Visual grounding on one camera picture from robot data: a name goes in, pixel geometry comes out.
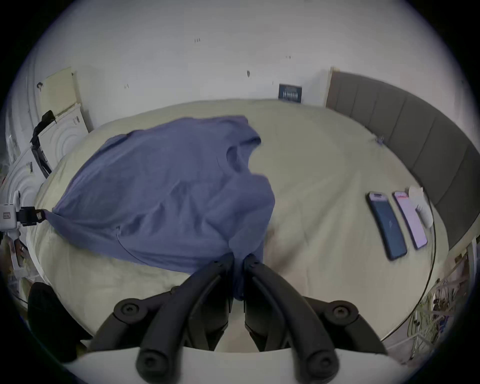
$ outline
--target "white smartphone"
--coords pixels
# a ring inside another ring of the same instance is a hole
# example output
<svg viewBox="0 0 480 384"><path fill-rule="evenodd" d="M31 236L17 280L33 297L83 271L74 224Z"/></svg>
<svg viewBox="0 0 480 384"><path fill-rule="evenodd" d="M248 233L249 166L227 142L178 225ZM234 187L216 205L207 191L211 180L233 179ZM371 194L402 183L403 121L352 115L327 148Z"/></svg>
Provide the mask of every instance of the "white smartphone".
<svg viewBox="0 0 480 384"><path fill-rule="evenodd" d="M403 218L407 222L408 231L413 240L415 249L419 249L427 244L427 236L420 221L419 215L415 210L408 194L405 192L394 192L393 196L402 211Z"/></svg>

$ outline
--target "bed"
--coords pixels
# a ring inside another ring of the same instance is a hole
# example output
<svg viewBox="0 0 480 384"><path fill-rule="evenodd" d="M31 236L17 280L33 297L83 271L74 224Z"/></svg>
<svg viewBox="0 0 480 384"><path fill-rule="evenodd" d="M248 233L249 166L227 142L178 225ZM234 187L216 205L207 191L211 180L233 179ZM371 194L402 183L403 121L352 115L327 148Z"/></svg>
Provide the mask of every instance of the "bed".
<svg viewBox="0 0 480 384"><path fill-rule="evenodd" d="M351 301L380 338L388 335L413 310L427 283L432 234L426 231L427 246L415 250L390 199L408 253L393 262L387 259L365 194L376 191L391 196L418 184L370 131L333 110L278 100L222 100L176 105L113 121L88 134L60 161L40 188L35 206L51 210L77 170L109 137L185 116L221 115L246 116L262 139L249 167L268 177L276 198L264 263L304 296ZM440 269L448 241L435 208L433 215L435 269ZM30 227L27 243L43 279L91 334L121 299L143 299L188 277L76 248L48 222ZM222 340L222 350L239 350L241 335L246 334L241 316L241 311L230 316L232 329Z"/></svg>

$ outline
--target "phone screen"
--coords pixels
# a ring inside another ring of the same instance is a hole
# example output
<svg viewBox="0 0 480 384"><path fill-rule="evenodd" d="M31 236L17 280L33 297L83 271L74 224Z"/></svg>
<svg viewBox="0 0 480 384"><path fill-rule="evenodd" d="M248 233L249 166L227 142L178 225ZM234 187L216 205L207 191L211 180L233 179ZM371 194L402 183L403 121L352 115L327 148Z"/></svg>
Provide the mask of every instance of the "phone screen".
<svg viewBox="0 0 480 384"><path fill-rule="evenodd" d="M427 244L427 236L425 235L419 215L410 201L408 194L405 192L395 192L393 195L402 211L405 221L407 222L408 230L412 236L415 248L418 249L423 247Z"/></svg>
<svg viewBox="0 0 480 384"><path fill-rule="evenodd" d="M394 260L406 255L407 247L403 239L402 230L388 201L388 197L383 193L370 192L367 195L367 200L380 229L387 257L390 260Z"/></svg>

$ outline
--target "wire rack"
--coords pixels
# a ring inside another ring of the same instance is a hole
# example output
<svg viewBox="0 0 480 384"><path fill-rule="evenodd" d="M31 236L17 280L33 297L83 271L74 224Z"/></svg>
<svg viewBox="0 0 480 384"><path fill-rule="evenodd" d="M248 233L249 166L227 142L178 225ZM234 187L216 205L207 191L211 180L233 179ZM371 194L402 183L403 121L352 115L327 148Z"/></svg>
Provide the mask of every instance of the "wire rack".
<svg viewBox="0 0 480 384"><path fill-rule="evenodd" d="M471 292L477 270L477 248L474 240L455 267L443 279L437 279L408 319L407 335L403 340L387 346L387 350L410 342L408 365L419 365L443 341L455 317L462 311Z"/></svg>

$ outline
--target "gray headboard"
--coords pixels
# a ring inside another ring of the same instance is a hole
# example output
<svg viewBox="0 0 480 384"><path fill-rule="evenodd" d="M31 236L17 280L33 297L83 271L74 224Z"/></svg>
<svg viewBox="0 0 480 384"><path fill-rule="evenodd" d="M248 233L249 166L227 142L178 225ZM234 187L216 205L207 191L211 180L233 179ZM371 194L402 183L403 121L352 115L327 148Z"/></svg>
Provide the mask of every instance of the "gray headboard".
<svg viewBox="0 0 480 384"><path fill-rule="evenodd" d="M418 97L352 73L332 73L326 106L384 137L427 191L452 248L480 213L480 154L468 137Z"/></svg>

